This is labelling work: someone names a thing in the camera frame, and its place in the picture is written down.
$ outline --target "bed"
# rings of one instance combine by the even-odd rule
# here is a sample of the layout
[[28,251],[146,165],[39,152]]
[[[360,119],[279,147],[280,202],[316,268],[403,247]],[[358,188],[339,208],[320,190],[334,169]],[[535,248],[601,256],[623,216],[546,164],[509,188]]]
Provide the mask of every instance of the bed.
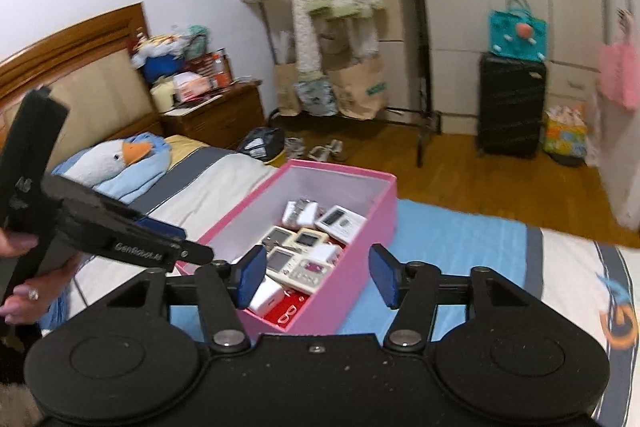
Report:
[[[71,108],[50,166],[115,137],[161,136],[159,117],[140,77],[131,70],[127,41],[146,30],[140,4],[116,10],[44,39],[0,63],[0,145],[22,95],[43,84]],[[247,156],[190,142],[166,140],[171,168],[131,204],[199,239],[275,169]],[[398,230],[390,250],[401,261],[422,260],[444,273],[466,275],[490,266],[589,332],[607,351],[611,379],[594,417],[604,427],[640,425],[636,380],[640,253],[601,245],[495,217],[472,216],[412,201],[398,202]],[[85,308],[140,272],[95,258],[78,273],[68,295],[69,314]],[[339,333],[374,332],[394,317],[373,283],[366,286]],[[457,307],[439,309],[433,338],[463,321]],[[194,338],[197,311],[172,310],[172,323]]]

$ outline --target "blue blanket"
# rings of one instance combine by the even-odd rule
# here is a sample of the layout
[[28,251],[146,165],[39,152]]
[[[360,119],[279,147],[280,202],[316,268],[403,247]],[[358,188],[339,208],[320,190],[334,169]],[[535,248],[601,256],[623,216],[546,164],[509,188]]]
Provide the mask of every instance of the blue blanket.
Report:
[[[474,266],[488,266],[522,287],[527,269],[526,248],[527,227],[517,221],[401,200],[398,231],[389,250],[403,263],[426,261],[450,275],[469,275]],[[396,313],[385,306],[370,281],[337,333],[375,333],[382,341]],[[440,340],[464,321],[464,306],[440,307],[432,339]],[[173,307],[171,322],[195,340],[203,341],[197,308]]]
[[[95,185],[93,188],[97,192],[128,204],[153,187],[167,172],[169,165],[171,165],[171,146],[163,138],[149,132],[127,138],[125,142],[151,142],[150,155],[127,167],[111,180]],[[64,174],[90,150],[91,148],[74,154],[71,158],[56,166],[51,173]],[[69,288],[65,289],[64,294],[49,307],[47,314],[40,319],[39,324],[42,329],[52,330],[66,320],[68,290]]]

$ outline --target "paper bag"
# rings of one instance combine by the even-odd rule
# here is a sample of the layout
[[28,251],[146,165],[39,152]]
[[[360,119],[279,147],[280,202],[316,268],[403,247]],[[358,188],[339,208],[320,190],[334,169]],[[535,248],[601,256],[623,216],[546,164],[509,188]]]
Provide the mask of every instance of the paper bag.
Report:
[[302,111],[294,84],[298,81],[298,67],[295,64],[278,64],[274,67],[278,107],[283,116],[297,116]]
[[373,120],[388,103],[382,74],[382,58],[368,58],[361,64],[329,71],[340,112],[357,120]]

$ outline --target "colorful bag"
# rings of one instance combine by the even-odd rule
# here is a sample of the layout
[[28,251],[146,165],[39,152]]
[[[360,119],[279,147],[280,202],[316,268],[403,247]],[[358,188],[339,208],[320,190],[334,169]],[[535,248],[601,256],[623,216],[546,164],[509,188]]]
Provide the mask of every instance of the colorful bag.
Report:
[[584,158],[587,156],[587,126],[566,124],[546,114],[546,133],[543,149],[551,154]]
[[600,91],[609,100],[630,110],[640,107],[640,59],[636,50],[634,17],[626,18],[626,36],[600,51]]
[[546,60],[546,22],[531,14],[527,0],[506,0],[506,11],[489,15],[489,51],[519,60]]

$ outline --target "orange beak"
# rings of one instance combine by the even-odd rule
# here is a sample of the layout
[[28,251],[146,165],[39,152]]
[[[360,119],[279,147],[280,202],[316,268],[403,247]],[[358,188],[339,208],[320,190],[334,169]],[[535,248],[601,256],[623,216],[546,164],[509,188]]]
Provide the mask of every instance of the orange beak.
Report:
[[129,167],[130,165],[139,162],[151,152],[151,149],[153,149],[153,146],[149,142],[122,144],[122,158],[124,159],[124,165]]

